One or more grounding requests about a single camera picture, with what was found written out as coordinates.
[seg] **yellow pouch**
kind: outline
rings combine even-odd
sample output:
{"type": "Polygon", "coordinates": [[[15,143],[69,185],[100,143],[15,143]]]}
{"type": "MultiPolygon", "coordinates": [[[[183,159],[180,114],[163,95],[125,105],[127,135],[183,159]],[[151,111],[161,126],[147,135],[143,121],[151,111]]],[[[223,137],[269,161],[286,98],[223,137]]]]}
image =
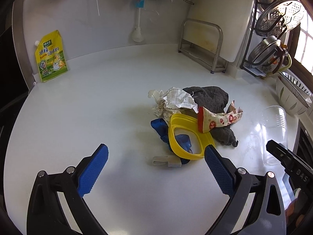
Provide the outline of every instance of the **yellow pouch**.
{"type": "Polygon", "coordinates": [[[35,52],[42,82],[67,72],[62,38],[58,30],[44,36],[35,52]]]}

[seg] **white wall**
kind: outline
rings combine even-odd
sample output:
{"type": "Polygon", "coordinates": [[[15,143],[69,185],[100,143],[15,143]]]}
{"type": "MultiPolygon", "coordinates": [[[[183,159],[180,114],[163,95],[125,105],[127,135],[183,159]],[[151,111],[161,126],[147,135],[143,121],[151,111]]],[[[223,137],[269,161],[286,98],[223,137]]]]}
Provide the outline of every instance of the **white wall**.
{"type": "MultiPolygon", "coordinates": [[[[135,24],[135,0],[24,0],[23,27],[29,60],[35,73],[36,40],[59,30],[65,58],[136,45],[130,34],[135,24]]],[[[145,0],[141,10],[141,44],[178,43],[189,5],[183,0],[145,0]]]]}

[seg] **cutting board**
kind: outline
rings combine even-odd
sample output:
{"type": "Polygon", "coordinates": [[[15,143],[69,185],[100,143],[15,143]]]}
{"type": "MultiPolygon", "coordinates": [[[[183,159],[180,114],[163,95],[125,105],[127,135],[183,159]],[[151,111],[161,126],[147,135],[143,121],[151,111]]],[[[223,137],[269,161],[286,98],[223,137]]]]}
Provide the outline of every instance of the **cutting board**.
{"type": "MultiPolygon", "coordinates": [[[[188,17],[217,24],[223,31],[220,57],[236,59],[252,13],[254,0],[195,0],[188,17]]],[[[219,34],[216,28],[187,22],[184,39],[215,53],[219,34]]]]}

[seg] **clear plastic cup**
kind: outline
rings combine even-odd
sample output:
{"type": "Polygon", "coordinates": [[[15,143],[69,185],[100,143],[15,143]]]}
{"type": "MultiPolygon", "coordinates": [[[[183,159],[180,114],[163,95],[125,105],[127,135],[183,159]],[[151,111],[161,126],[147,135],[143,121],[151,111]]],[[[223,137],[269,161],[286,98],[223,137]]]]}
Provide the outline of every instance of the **clear plastic cup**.
{"type": "Polygon", "coordinates": [[[274,140],[284,146],[287,145],[286,112],[280,106],[270,106],[261,113],[261,134],[263,142],[263,162],[265,165],[276,165],[279,161],[266,150],[269,140],[274,140]]]}

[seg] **red and white wrapper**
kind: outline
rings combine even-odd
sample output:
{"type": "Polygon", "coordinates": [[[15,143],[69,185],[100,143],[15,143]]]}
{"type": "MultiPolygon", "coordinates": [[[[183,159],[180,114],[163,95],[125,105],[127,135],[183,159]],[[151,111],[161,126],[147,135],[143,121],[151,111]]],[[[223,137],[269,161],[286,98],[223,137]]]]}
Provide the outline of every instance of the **red and white wrapper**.
{"type": "Polygon", "coordinates": [[[242,109],[236,110],[235,101],[232,101],[227,113],[212,113],[204,107],[198,107],[198,130],[209,132],[214,127],[223,127],[238,122],[242,117],[242,109]]]}

